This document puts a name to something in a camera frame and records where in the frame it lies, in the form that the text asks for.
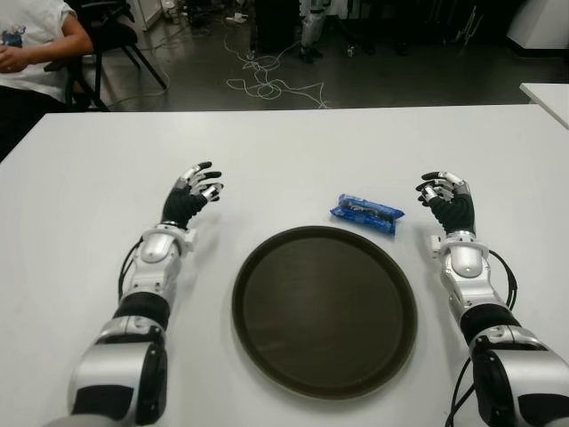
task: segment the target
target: brown tray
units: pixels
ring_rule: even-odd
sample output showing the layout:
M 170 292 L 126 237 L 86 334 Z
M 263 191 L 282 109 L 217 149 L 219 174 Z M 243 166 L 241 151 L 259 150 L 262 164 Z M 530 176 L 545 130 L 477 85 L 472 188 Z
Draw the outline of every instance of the brown tray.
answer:
M 311 397 L 348 399 L 403 366 L 417 308 L 403 271 L 372 242 L 301 227 L 249 255 L 233 291 L 233 321 L 268 377 Z

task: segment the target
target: blue packaged snack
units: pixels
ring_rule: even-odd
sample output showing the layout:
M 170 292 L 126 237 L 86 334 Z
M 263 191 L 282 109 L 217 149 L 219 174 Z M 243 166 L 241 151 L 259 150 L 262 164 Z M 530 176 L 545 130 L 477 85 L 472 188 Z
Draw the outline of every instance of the blue packaged snack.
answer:
M 330 213 L 347 221 L 363 224 L 395 235 L 395 221 L 405 215 L 404 212 L 390 206 L 369 202 L 359 197 L 342 194 L 338 206 Z

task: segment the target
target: gray floor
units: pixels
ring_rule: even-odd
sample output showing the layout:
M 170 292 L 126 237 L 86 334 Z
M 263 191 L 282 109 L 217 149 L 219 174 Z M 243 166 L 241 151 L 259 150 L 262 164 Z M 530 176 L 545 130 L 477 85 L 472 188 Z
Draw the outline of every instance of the gray floor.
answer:
M 314 101 L 297 94 L 284 93 L 277 100 L 265 101 L 226 86 L 230 78 L 256 83 L 252 70 L 242 70 L 244 63 L 224 47 L 225 38 L 231 49 L 244 55 L 249 40 L 246 26 L 231 30 L 214 22 L 209 32 L 192 35 L 188 28 L 158 22 L 150 32 L 140 34 L 139 46 L 148 49 L 168 36 L 172 38 L 166 47 L 155 54 L 151 49 L 144 52 L 169 76 L 168 92 L 120 102 L 112 110 L 317 108 Z M 294 53 L 283 55 L 281 67 L 271 72 L 269 79 L 282 79 L 291 87 L 324 82 L 323 98 L 335 109 L 526 103 L 526 96 L 518 89 L 523 82 L 569 83 L 563 60 L 520 58 L 506 47 L 471 45 L 461 52 L 455 47 L 416 44 L 408 56 L 399 57 L 388 44 L 378 44 L 374 55 L 360 51 L 349 58 L 346 42 L 328 31 L 320 48 L 325 57 L 312 65 L 301 63 Z M 110 52 L 103 67 L 102 98 L 109 105 L 161 92 L 147 70 L 137 70 L 120 51 Z M 319 98 L 317 88 L 309 93 Z

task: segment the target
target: silver robot arm segment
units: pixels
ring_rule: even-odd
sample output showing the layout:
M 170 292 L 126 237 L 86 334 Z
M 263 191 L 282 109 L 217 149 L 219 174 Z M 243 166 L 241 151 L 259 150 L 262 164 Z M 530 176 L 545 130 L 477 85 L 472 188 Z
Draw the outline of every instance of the silver robot arm segment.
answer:
M 182 258 L 193 249 L 188 221 L 223 186 L 221 177 L 195 165 L 174 184 L 162 220 L 142 235 L 132 257 L 133 273 L 113 318 L 102 328 L 73 373 L 70 417 L 48 427 L 114 427 L 155 423 L 166 405 L 168 360 L 165 335 L 176 296 Z
M 446 231 L 432 239 L 433 255 L 469 346 L 481 418 L 491 427 L 569 426 L 569 365 L 521 327 L 493 288 L 469 185 L 448 172 L 422 178 L 419 201 Z

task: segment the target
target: white t-shirt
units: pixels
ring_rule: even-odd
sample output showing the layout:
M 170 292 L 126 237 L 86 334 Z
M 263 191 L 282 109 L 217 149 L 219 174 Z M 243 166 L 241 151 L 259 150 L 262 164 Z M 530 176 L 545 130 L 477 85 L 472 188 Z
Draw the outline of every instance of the white t-shirt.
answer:
M 0 0 L 0 45 L 17 47 L 49 44 L 63 37 L 61 28 L 75 12 L 63 0 Z M 0 86 L 65 98 L 65 70 L 45 72 L 46 64 L 28 65 L 20 73 L 0 73 Z

